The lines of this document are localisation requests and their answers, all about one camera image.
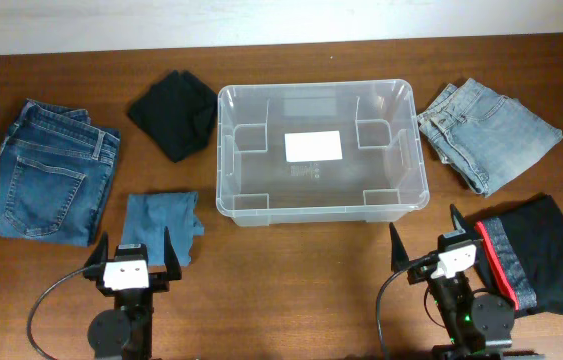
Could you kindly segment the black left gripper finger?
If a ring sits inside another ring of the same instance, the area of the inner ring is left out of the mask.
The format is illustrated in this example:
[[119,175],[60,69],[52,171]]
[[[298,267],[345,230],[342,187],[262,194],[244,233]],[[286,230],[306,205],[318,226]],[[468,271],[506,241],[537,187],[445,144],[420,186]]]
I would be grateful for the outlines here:
[[164,265],[168,280],[182,279],[181,266],[173,248],[170,232],[167,227],[164,228]]
[[108,259],[109,240],[108,233],[103,232],[95,249],[85,262],[85,267],[91,267],[99,264],[105,264]]

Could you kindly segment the light blue jeans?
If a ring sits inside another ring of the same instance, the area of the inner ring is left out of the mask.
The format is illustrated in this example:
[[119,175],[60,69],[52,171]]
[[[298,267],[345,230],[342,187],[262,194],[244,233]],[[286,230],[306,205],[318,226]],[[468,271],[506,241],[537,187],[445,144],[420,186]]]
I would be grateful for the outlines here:
[[484,197],[535,165],[563,139],[560,129],[518,99],[472,78],[459,87],[448,84],[417,121],[441,162]]

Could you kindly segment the clear plastic storage bin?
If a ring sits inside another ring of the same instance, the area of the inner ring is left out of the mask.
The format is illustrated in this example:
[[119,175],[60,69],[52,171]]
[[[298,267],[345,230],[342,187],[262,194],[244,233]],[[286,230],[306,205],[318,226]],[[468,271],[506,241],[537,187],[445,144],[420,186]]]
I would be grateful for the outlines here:
[[[286,161],[286,133],[322,131],[340,132],[342,160]],[[394,222],[429,200],[407,81],[220,90],[216,208],[237,225]]]

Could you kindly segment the white label in bin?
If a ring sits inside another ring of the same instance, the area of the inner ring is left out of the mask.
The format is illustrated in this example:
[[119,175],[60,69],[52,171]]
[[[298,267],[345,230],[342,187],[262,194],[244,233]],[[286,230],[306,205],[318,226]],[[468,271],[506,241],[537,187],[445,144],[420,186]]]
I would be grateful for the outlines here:
[[286,161],[290,163],[343,159],[339,131],[286,133],[284,140]]

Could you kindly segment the small blue cloth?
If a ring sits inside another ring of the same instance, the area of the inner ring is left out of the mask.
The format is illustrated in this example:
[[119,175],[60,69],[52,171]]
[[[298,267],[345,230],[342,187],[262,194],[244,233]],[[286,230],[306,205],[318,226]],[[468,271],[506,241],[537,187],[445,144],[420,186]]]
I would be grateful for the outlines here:
[[192,262],[190,250],[205,227],[195,214],[197,192],[131,194],[128,198],[122,244],[145,244],[149,266],[165,264],[164,230],[182,267]]

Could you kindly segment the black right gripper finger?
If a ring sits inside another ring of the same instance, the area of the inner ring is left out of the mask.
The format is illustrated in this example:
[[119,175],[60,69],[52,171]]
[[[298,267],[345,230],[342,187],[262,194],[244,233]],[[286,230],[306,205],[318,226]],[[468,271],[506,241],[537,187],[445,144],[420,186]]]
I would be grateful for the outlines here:
[[453,235],[476,235],[477,232],[464,216],[460,213],[454,204],[450,205],[450,217],[454,227]]
[[410,259],[393,223],[389,224],[389,231],[391,239],[391,270],[397,273],[407,268]]

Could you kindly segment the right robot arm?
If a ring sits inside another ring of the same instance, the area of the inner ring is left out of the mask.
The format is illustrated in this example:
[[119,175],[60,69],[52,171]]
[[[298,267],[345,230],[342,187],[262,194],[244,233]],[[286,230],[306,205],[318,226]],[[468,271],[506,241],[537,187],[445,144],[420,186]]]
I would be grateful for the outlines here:
[[473,289],[465,272],[473,267],[488,270],[485,240],[450,206],[454,230],[438,237],[437,248],[411,259],[394,224],[389,225],[391,270],[376,298],[376,321],[381,321],[381,301],[385,290],[405,274],[411,285],[426,283],[443,321],[450,343],[431,350],[434,359],[543,359],[543,354],[512,349],[515,324],[513,300],[490,287]]

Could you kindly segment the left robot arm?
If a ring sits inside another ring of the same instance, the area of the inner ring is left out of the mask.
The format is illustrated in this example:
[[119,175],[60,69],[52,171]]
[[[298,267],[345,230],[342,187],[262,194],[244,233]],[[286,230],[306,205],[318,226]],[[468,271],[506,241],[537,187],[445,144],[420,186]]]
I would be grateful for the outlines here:
[[91,322],[87,339],[96,359],[150,359],[152,357],[153,296],[169,290],[182,278],[169,230],[164,230],[165,269],[151,273],[145,244],[116,248],[109,259],[108,236],[104,234],[85,262],[84,278],[99,292],[114,299],[114,307]]

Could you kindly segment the black folded cloth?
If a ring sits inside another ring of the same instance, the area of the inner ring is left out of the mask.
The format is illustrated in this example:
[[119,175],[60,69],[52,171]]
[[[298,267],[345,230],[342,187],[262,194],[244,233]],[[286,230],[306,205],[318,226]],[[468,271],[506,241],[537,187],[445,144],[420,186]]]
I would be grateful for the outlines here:
[[184,70],[153,84],[127,114],[176,163],[208,146],[216,112],[217,94]]

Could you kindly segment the black shorts red grey waistband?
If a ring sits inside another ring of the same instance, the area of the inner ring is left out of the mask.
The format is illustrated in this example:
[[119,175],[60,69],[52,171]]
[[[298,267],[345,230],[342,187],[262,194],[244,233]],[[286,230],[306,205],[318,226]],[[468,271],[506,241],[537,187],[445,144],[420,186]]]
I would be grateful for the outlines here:
[[563,315],[563,213],[552,196],[504,203],[467,217],[483,240],[476,272],[512,302],[517,318]]

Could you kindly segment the dark blue folded jeans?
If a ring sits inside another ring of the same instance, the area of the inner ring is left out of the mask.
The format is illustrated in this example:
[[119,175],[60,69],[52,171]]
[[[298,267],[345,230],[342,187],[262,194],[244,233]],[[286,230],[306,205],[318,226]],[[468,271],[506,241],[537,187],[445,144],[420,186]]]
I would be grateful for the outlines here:
[[0,237],[94,243],[120,140],[85,109],[28,100],[0,145]]

